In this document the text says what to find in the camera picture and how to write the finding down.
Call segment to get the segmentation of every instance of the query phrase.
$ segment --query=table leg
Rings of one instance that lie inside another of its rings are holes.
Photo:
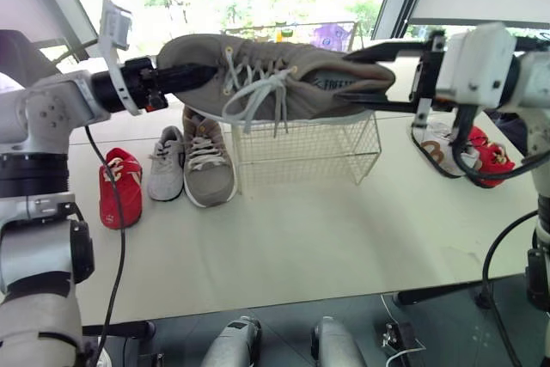
[[[430,298],[444,296],[451,292],[460,290],[467,290],[473,287],[481,286],[480,281],[473,281],[471,283],[460,283],[453,285],[442,285],[438,287],[421,288],[419,290],[400,291],[393,295],[395,305],[412,305],[420,303]]]
[[[84,326],[82,327],[82,335],[99,337],[102,330],[103,325]],[[120,324],[111,324],[108,327],[107,336],[146,341],[153,338],[155,331],[155,324],[151,321],[121,322]]]

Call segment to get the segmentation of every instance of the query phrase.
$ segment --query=black cable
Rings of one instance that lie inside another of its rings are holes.
[[[483,262],[483,273],[481,276],[481,280],[483,282],[483,292],[484,295],[487,297],[487,300],[489,301],[489,306],[491,307],[491,312],[495,318],[495,322],[497,323],[497,329],[498,333],[500,334],[500,338],[502,339],[504,347],[508,352],[510,361],[515,367],[522,367],[522,363],[519,361],[519,358],[516,355],[516,351],[514,350],[514,346],[510,341],[510,337],[508,337],[508,333],[506,333],[506,327],[504,326],[502,318],[500,317],[500,313],[498,312],[497,304],[494,301],[494,296],[489,285],[489,265],[491,265],[492,256],[495,254],[495,251],[497,250],[500,242],[502,242],[502,240],[520,223],[523,223],[532,217],[536,217],[537,214],[537,210],[531,211],[529,214],[525,214],[523,217],[518,218],[516,221],[508,225],[504,229],[504,231],[502,231],[497,236],[497,239],[489,247],[489,251],[487,251],[485,261]]]
[[[474,168],[470,168],[463,160],[461,153],[468,144],[468,134],[470,133],[472,126],[474,125],[474,118],[477,113],[478,107],[469,105],[460,105],[458,114],[456,115],[455,124],[453,128],[458,128],[458,136],[452,143],[453,160],[458,168],[472,180],[508,180],[521,174],[540,167],[544,163],[550,160],[550,150],[539,155],[530,156],[529,161],[525,162],[521,167],[512,169],[511,171],[504,172],[502,174],[486,174],[477,171]]]
[[[122,345],[122,367],[126,367],[126,344],[128,344],[128,337],[124,339],[124,344]]]
[[[126,232],[125,232],[124,212],[122,210],[122,202],[120,201],[119,189],[117,188],[116,181],[114,180],[113,171],[111,171],[111,169],[107,165],[107,161],[105,161],[105,158],[101,154],[100,150],[97,148],[97,145],[95,144],[95,141],[92,138],[92,133],[90,132],[89,127],[86,126],[85,130],[86,130],[86,136],[88,137],[88,141],[92,146],[92,149],[94,150],[97,157],[100,158],[100,161],[101,161],[101,164],[103,164],[103,167],[105,167],[105,173],[109,177],[109,181],[111,182],[111,187],[113,187],[114,199],[117,204],[117,210],[120,217],[119,269],[117,270],[117,275],[114,279],[113,289],[111,290],[111,297],[109,298],[109,304],[107,306],[107,312],[105,314],[105,322],[103,323],[103,329],[101,330],[100,344],[97,346],[96,354],[92,357],[91,365],[95,367],[97,365],[97,361],[100,358],[101,351],[105,346],[105,340],[107,339],[107,330],[109,327],[109,323],[111,322],[111,315],[113,314],[114,300],[117,296],[117,291],[119,289],[119,284],[120,284],[120,278],[122,277],[122,271],[124,270],[124,261],[126,256]]]
[[[82,43],[81,45],[77,47],[73,47],[72,49],[69,49],[67,52],[62,53],[59,55],[56,59],[52,61],[54,66],[57,66],[61,62],[63,62],[65,59],[67,59],[69,56],[74,55],[75,53],[78,53],[80,51],[83,51],[87,47],[93,46],[98,42],[97,39],[91,40],[89,42]]]
[[[78,205],[76,204],[76,202],[73,202],[72,203],[75,207],[75,214],[76,216],[78,217],[78,221],[84,221],[84,215],[83,213],[80,211],[80,208],[78,208]]]

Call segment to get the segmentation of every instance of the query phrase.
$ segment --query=sneaker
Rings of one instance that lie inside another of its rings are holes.
[[[200,207],[223,204],[233,198],[235,173],[220,125],[184,107],[183,137],[186,152],[183,181],[187,197]]]
[[[511,171],[516,166],[506,155],[506,148],[502,144],[490,142],[487,135],[477,126],[472,128],[468,139],[480,153],[480,159],[474,166],[478,171],[501,174]],[[503,182],[503,180],[470,180],[482,188],[494,188]]]
[[[439,173],[448,178],[460,178],[465,174],[453,160],[450,127],[443,122],[428,122],[426,128],[411,129],[412,141]],[[472,168],[478,160],[479,153],[472,145],[467,145],[461,156]]]
[[[115,185],[119,191],[124,225],[129,227],[141,217],[141,165],[136,158],[121,148],[113,148],[105,158],[113,172]],[[110,229],[120,229],[120,218],[113,187],[105,167],[100,167],[100,217],[103,225]]]
[[[205,85],[175,95],[204,116],[232,124],[253,120],[352,122],[365,107],[334,99],[340,92],[384,94],[394,73],[379,64],[344,60],[311,45],[256,43],[221,34],[190,34],[159,52],[159,69],[195,63],[218,67]]]
[[[155,144],[150,156],[151,175],[147,182],[147,193],[155,201],[171,201],[183,190],[183,135],[176,126],[162,131],[161,139]]]

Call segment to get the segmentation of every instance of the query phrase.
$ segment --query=white cable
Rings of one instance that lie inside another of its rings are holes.
[[[386,304],[386,300],[384,299],[384,295],[381,294],[380,295],[380,299],[382,300],[382,304],[384,305],[384,308],[386,309],[386,311],[388,312],[388,315],[389,315],[389,318],[391,318],[395,324],[399,324],[399,322],[395,319],[395,317],[392,315],[392,312],[389,310],[389,307],[388,305]],[[423,350],[426,349],[426,346],[424,344],[422,344],[422,342],[419,340],[419,339],[415,339],[417,343],[419,343],[420,345],[420,348],[411,348],[411,349],[408,349],[408,350],[404,350],[402,352],[398,352],[397,354],[394,354],[392,357],[388,358],[388,361],[386,362],[386,367],[389,367],[389,364],[395,360],[396,358],[398,357],[401,357],[403,354],[407,354],[408,352],[422,352]]]
[[[392,315],[391,311],[389,310],[388,305],[386,304],[386,300],[384,300],[383,294],[380,295],[380,299],[382,300],[382,304],[384,304],[384,308],[386,309],[386,311],[388,311],[389,318],[394,320],[395,324],[399,324],[399,322],[395,320],[395,317]]]
[[[392,361],[394,361],[398,357],[401,357],[403,354],[408,354],[409,352],[423,352],[425,349],[426,349],[426,347],[420,347],[420,348],[411,348],[409,350],[403,350],[402,352],[398,352],[397,354],[395,354],[392,357],[388,358],[388,361],[386,362],[386,367],[389,367],[389,364]]]

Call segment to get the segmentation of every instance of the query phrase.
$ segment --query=shoe insole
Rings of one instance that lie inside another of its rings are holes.
[[[350,73],[323,69],[313,70],[303,78],[304,82],[324,90],[341,89],[360,80],[360,77]]]

